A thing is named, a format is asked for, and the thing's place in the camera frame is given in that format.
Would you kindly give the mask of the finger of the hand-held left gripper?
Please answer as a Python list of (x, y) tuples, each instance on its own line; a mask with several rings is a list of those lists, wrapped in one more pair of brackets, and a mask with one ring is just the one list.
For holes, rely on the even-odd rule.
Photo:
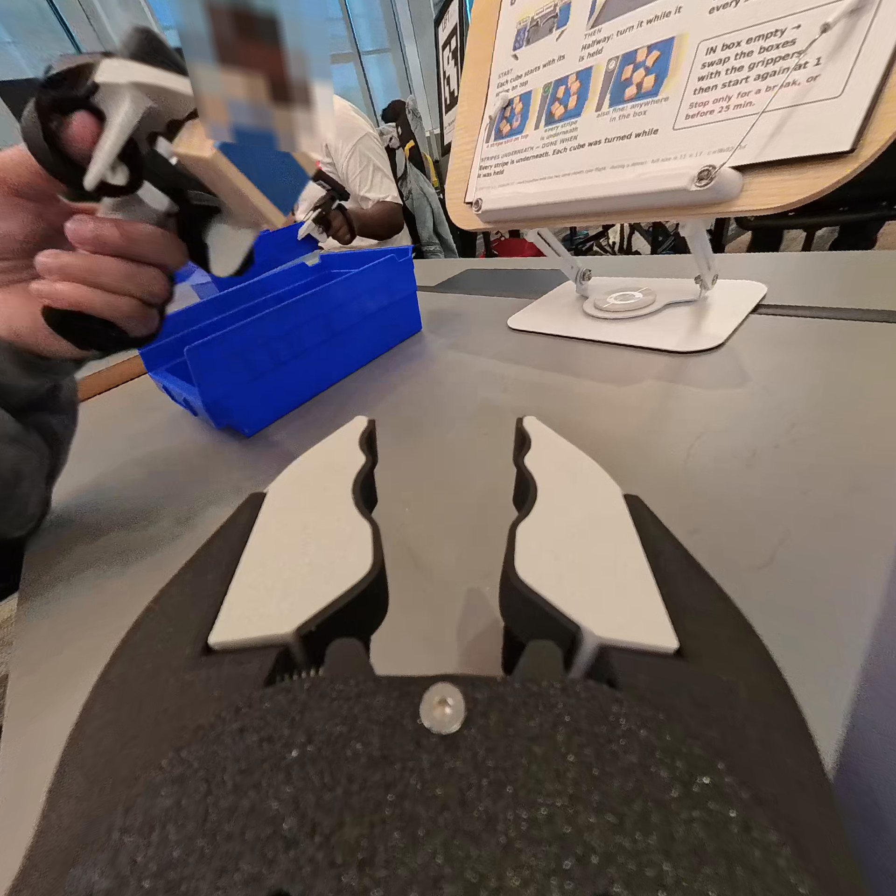
[(227, 217), (213, 217), (204, 231), (206, 257), (203, 269), (218, 278), (240, 276), (252, 265), (257, 228)]
[(120, 57), (100, 62), (92, 76), (96, 88), (92, 108), (102, 130), (86, 168), (83, 187), (98, 193), (102, 186), (125, 187), (139, 173), (155, 136), (195, 111), (187, 76)]

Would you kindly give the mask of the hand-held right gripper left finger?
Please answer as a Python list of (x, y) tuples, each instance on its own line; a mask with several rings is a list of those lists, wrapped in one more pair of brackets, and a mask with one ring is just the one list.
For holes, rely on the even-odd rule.
[(266, 488), (210, 629), (211, 651), (285, 649), (304, 671), (321, 668), (341, 639), (370, 652), (389, 606), (377, 462), (375, 420), (357, 416)]

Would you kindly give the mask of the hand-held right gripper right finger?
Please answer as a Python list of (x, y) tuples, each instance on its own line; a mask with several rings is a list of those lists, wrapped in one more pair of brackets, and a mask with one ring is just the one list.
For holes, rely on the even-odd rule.
[(534, 642), (585, 678), (606, 649), (680, 650), (625, 494), (588, 454), (534, 416), (515, 424), (511, 522), (500, 572), (501, 666)]

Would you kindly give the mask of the wooden cube with blue stripe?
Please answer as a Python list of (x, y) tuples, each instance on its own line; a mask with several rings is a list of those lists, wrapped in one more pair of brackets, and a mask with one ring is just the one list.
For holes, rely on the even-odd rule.
[(223, 216), (231, 225), (260, 232), (277, 230), (287, 221), (287, 215), (208, 138), (197, 118), (184, 124), (173, 149), (181, 167), (219, 199)]

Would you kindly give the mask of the person's left forearm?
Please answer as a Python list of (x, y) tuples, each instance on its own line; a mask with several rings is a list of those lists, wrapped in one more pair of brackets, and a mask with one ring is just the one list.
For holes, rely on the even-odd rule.
[(82, 362), (1, 343), (1, 599), (18, 591), (29, 540), (45, 520), (78, 419)]

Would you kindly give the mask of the grey desk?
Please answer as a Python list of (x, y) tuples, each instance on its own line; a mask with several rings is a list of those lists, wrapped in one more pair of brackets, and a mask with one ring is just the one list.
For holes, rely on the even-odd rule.
[(512, 331), (519, 297), (427, 287), (423, 330), (248, 439), (148, 375), (86, 400), (29, 551), (2, 739), (2, 894), (111, 653), (250, 493), (358, 415), (376, 421), (390, 607), (380, 673), (499, 669), (515, 422), (532, 415), (656, 513), (748, 617), (831, 773), (894, 566), (894, 324), (750, 315), (662, 355)]

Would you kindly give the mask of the person's left hand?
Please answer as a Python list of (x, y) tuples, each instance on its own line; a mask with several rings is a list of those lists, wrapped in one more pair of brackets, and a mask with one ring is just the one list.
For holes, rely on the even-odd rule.
[(1, 153), (1, 337), (53, 360), (89, 353), (54, 333), (45, 307), (105, 319), (153, 337), (187, 261), (180, 239), (146, 223), (97, 217), (72, 204), (19, 143)]

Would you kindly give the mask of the wooden edged table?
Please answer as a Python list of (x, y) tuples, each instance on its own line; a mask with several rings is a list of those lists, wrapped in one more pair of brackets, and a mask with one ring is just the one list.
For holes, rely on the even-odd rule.
[(91, 362), (76, 377), (78, 400), (85, 402), (145, 375), (145, 365), (137, 352)]

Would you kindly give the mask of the grey blue jacket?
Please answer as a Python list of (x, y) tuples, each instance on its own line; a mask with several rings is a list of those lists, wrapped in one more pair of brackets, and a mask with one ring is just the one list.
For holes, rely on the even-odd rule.
[(458, 258), (417, 101), (413, 96), (394, 99), (383, 108), (381, 118), (377, 132), (399, 191), (415, 258)]

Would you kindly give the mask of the black and white tag poster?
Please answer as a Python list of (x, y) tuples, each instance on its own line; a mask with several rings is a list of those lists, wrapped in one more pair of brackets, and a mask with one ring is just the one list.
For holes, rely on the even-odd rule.
[(454, 140), (468, 30), (466, 1), (438, 1), (434, 7), (434, 51), (440, 154), (450, 155)]

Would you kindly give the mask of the printed instruction sheet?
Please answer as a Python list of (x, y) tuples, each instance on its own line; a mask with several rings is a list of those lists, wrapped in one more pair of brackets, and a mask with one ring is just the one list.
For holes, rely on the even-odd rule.
[(502, 2), (466, 199), (483, 214), (853, 151), (895, 4)]

